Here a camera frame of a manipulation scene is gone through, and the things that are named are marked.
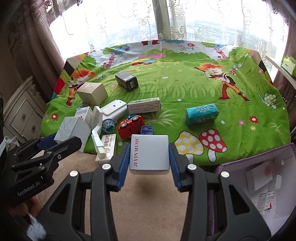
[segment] beige floor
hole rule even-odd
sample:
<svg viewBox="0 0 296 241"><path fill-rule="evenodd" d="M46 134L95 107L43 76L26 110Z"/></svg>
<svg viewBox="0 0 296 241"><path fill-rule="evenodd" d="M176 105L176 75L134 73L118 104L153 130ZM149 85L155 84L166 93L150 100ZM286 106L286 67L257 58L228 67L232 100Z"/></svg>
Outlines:
<svg viewBox="0 0 296 241"><path fill-rule="evenodd" d="M95 155L74 153L60 161L54 173L55 183L38 195L41 205L72 170L93 171ZM86 199L86 233L90 234L89 197ZM132 175L129 171L121 191L111 193L114 222L119 241L177 241L183 228L187 193L179 193L171 173L167 175Z"/></svg>

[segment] red toy car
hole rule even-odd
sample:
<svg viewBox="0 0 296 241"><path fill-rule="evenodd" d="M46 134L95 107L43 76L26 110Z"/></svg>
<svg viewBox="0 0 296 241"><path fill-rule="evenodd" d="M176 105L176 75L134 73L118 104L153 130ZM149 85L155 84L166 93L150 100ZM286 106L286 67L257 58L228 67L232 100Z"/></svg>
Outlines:
<svg viewBox="0 0 296 241"><path fill-rule="evenodd" d="M123 140L127 140L132 134L141 134L141 128L144 125L143 118L139 115L135 115L128 120L120 122L117 131Z"/></svg>

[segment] black box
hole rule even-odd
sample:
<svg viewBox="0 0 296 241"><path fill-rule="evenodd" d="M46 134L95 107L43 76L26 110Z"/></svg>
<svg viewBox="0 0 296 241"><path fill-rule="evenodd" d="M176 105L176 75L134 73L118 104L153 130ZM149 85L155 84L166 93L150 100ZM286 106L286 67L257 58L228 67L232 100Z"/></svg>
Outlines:
<svg viewBox="0 0 296 241"><path fill-rule="evenodd" d="M128 92L139 87L137 77L126 71L121 71L115 75L117 83Z"/></svg>

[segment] white plastic device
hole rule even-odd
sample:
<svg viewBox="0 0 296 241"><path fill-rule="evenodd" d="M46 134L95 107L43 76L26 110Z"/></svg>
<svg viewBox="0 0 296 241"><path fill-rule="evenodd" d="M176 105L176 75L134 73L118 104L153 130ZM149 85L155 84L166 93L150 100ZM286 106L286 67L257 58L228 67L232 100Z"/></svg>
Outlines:
<svg viewBox="0 0 296 241"><path fill-rule="evenodd" d="M117 120L128 113L126 102L123 100L114 100L101 108L103 120L111 118L117 123Z"/></svg>
<svg viewBox="0 0 296 241"><path fill-rule="evenodd" d="M96 149L96 153L99 158L103 158L106 156L104 145L100 139L102 123L103 123L103 112L100 109L100 107L95 106L93 110L92 119L91 119L91 127L93 129L91 132L91 138L93 139L94 147Z"/></svg>

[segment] cartoon tree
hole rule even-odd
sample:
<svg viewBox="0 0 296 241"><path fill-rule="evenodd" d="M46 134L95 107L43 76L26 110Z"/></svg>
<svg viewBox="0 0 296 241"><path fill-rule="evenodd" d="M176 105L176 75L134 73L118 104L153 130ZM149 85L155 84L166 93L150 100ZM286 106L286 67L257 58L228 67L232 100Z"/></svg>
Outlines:
<svg viewBox="0 0 296 241"><path fill-rule="evenodd" d="M93 57L86 55L76 69L79 68L94 70L96 68L96 60Z"/></svg>
<svg viewBox="0 0 296 241"><path fill-rule="evenodd" d="M207 48L213 48L214 50L216 50L216 52L218 54L220 54L223 57L223 59L226 59L227 58L227 56L224 54L224 52L220 50L225 45L222 45L222 44L214 44L214 43L207 43L207 42L202 42L202 45L205 46L205 47L207 47Z"/></svg>
<svg viewBox="0 0 296 241"><path fill-rule="evenodd" d="M109 62L103 63L101 67L104 69L109 69L111 67L112 62L115 59L115 55L123 54L125 52L128 52L129 50L130 50L130 47L127 45L118 45L118 46L105 48L103 51L103 54L111 54L111 57L109 58Z"/></svg>

